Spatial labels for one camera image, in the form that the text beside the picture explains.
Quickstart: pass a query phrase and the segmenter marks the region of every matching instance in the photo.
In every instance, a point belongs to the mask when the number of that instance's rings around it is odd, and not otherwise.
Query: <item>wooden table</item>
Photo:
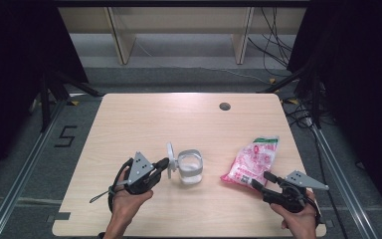
[[[222,111],[220,103],[231,108]],[[166,143],[175,154],[197,149],[204,160],[203,179],[183,185],[179,172],[167,172],[144,203],[125,236],[142,237],[272,237],[290,236],[281,229],[282,218],[260,194],[227,184],[227,173],[238,151],[260,135],[278,135],[280,145],[272,173],[286,176],[304,171],[280,101],[271,94],[109,94],[95,117],[60,213],[58,236],[95,236],[110,218],[104,192],[120,167],[137,151],[150,162],[167,156]],[[272,183],[268,188],[279,190]],[[325,234],[317,227],[317,235]]]

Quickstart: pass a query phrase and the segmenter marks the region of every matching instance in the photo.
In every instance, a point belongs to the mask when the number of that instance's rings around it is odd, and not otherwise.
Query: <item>plastic bag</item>
[[[261,136],[253,143],[243,147],[235,157],[229,173],[222,175],[221,180],[229,183],[237,183],[249,188],[254,179],[266,185],[263,174],[270,171],[275,161],[278,149],[278,136]]]

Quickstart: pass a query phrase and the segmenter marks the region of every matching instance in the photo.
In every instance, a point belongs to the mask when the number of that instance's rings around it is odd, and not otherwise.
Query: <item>hand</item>
[[[306,192],[307,196],[314,200],[314,194]],[[288,228],[292,235],[297,239],[315,238],[315,209],[305,204],[305,208],[299,213],[291,213],[282,206],[272,203],[273,211],[284,218],[282,229]]]
[[[123,181],[126,168],[120,175],[118,181]],[[132,218],[138,212],[140,206],[153,196],[153,191],[149,190],[138,195],[131,195],[123,190],[123,185],[117,186],[114,190],[116,195],[113,197],[112,215],[104,234],[105,239],[122,238],[126,227],[132,222]]]

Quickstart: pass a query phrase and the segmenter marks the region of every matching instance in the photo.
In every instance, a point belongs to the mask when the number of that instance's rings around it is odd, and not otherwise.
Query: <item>gray floor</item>
[[[264,46],[264,39],[252,36]],[[283,36],[291,45],[294,36]],[[130,62],[126,66],[117,63],[111,37],[108,35],[73,35],[77,50],[86,68],[90,85],[103,93],[132,92],[237,92],[253,93],[265,89],[271,78],[277,81],[286,75],[284,67],[249,45],[244,65],[236,65],[229,36],[224,35],[142,35],[138,36]],[[297,82],[278,92],[291,96]],[[70,93],[81,91],[67,86]],[[71,176],[80,157],[83,145],[95,118],[99,98],[78,96],[75,104],[63,107],[43,151],[34,165],[29,180],[22,188],[17,204],[0,238],[56,238],[52,234],[53,217],[58,213]],[[284,104],[284,111],[293,113],[298,105]],[[382,238],[382,198],[368,174],[355,165],[354,152],[345,140],[338,124],[331,116],[324,116],[321,132],[324,134],[336,160],[342,168],[348,184],[366,212],[377,238]],[[74,136],[70,147],[56,147],[68,143],[60,138],[64,127],[67,135]],[[40,136],[41,109],[37,107],[20,128],[8,157],[0,161],[0,204],[10,191],[26,158]],[[324,162],[325,154],[318,158],[315,140],[308,128],[291,125],[299,154],[308,175],[330,186],[330,195],[336,206],[333,209],[329,195],[315,191],[320,210],[328,223],[324,238],[363,238],[336,178]]]

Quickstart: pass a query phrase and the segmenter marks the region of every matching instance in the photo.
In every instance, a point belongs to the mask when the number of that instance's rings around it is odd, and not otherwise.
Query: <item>snack package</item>
[[[260,136],[256,138],[253,143],[243,147],[238,152],[229,173],[221,176],[221,180],[244,185],[252,189],[252,179],[266,185],[267,181],[263,174],[265,171],[270,171],[275,161],[278,144],[278,136]]]

